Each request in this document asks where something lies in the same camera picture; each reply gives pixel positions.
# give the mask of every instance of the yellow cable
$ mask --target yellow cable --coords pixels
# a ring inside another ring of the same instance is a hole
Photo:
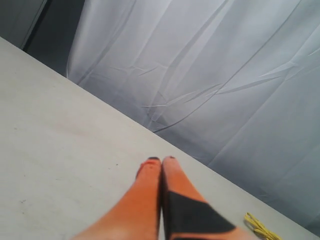
[[[264,240],[282,240],[274,232],[269,231],[258,219],[256,219],[251,213],[247,212],[244,215],[244,220],[249,224],[249,228],[259,237]]]

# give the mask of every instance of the white backdrop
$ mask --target white backdrop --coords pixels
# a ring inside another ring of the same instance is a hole
[[[319,0],[87,0],[67,76],[320,235],[319,25]]]

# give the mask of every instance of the wrinkled fabric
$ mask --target wrinkled fabric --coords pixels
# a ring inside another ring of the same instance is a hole
[[[67,76],[320,235],[319,0],[87,0]]]

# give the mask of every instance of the dark wall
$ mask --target dark wall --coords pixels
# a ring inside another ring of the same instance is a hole
[[[84,2],[85,0],[48,0],[24,51],[65,76]]]

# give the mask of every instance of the table surface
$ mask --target table surface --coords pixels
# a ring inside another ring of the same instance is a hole
[[[246,228],[250,212],[284,240],[319,239],[2,38],[0,73],[0,239],[69,239],[121,198],[141,162],[168,155],[232,223]]]

